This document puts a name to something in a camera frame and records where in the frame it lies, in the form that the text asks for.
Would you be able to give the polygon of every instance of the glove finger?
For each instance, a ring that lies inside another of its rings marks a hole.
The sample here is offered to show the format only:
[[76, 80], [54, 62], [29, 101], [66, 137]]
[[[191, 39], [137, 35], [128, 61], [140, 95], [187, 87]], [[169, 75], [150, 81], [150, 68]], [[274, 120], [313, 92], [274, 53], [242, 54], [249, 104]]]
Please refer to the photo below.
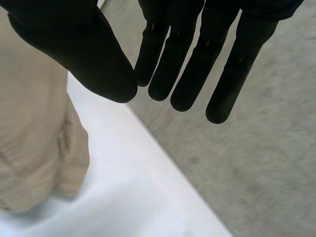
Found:
[[188, 110], [201, 91], [224, 45], [229, 27], [235, 20], [239, 6], [227, 1], [208, 0], [202, 13], [202, 25], [197, 46], [171, 96], [174, 109]]
[[253, 62], [277, 24], [242, 13], [234, 46], [206, 109], [210, 122], [219, 124], [228, 118]]
[[22, 39], [64, 66], [90, 91], [119, 103], [136, 95], [134, 70], [97, 6], [90, 22], [69, 29], [31, 29], [11, 15], [9, 19]]
[[191, 46], [203, 4], [203, 0], [171, 1], [170, 36], [148, 89], [149, 95], [154, 100], [166, 99], [172, 90]]
[[147, 25], [135, 65], [139, 86], [147, 86], [154, 74], [164, 40], [169, 30], [169, 0], [138, 0]]
[[135, 74], [139, 86], [147, 86], [154, 74], [169, 24], [149, 23], [143, 32], [143, 41], [135, 65]]

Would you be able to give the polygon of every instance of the white floor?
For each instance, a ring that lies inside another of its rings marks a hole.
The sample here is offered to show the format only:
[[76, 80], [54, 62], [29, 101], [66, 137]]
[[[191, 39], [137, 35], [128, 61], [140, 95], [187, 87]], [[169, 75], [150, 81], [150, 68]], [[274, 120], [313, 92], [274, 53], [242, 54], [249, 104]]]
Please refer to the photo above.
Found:
[[82, 190], [74, 200], [53, 193], [27, 213], [1, 213], [1, 237], [230, 236], [126, 105], [90, 93], [72, 75], [69, 94], [89, 133]]

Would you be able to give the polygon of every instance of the black glove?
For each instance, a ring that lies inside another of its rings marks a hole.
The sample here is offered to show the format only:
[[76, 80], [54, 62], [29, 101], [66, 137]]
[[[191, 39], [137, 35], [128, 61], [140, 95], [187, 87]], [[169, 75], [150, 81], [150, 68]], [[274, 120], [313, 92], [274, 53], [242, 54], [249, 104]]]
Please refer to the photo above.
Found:
[[[210, 122], [224, 122], [262, 45], [272, 36], [278, 21], [291, 17], [302, 2], [206, 0], [198, 43], [172, 93], [172, 107], [183, 112], [192, 106], [223, 47], [229, 27], [242, 9], [234, 46], [206, 109]], [[170, 37], [148, 89], [154, 100], [162, 101], [177, 80], [204, 0], [139, 0], [139, 3], [147, 20], [135, 66], [139, 86], [150, 82], [171, 26]]]
[[133, 68], [97, 0], [0, 0], [17, 34], [68, 69], [87, 89], [125, 103], [137, 92]]

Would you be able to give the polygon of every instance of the gray carpet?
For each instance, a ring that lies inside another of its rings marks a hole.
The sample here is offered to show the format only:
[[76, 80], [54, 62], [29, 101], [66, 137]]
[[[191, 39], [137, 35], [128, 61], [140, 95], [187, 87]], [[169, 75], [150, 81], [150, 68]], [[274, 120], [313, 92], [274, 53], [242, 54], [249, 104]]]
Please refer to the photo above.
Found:
[[[134, 65], [145, 26], [137, 0], [108, 0], [104, 12]], [[188, 112], [151, 100], [147, 88], [129, 105], [235, 236], [314, 237], [316, 1], [279, 24], [231, 116], [213, 125], [205, 108], [235, 29]]]

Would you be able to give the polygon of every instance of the khaki pants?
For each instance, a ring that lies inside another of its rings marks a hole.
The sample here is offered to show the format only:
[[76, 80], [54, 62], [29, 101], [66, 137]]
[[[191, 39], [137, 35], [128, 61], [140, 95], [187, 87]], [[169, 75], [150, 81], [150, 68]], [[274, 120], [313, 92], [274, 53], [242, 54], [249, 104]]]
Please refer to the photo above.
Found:
[[89, 165], [67, 72], [20, 39], [0, 8], [0, 208], [23, 211], [52, 189], [74, 194]]

